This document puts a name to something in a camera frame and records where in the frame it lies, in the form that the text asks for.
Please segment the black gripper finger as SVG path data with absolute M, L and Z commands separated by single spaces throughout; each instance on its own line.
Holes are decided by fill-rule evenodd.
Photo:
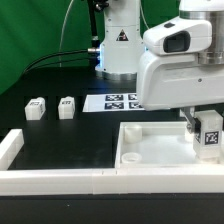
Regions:
M 190 133 L 197 133 L 200 131 L 200 121 L 194 116 L 185 116 L 187 119 L 187 130 Z

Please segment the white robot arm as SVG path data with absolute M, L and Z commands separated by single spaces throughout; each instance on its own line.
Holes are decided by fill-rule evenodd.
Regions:
M 195 131 L 202 126 L 190 109 L 224 103 L 224 0 L 180 0 L 179 15 L 143 34 L 139 2 L 95 0 L 105 12 L 97 75 L 137 80 L 140 105 L 179 108 Z

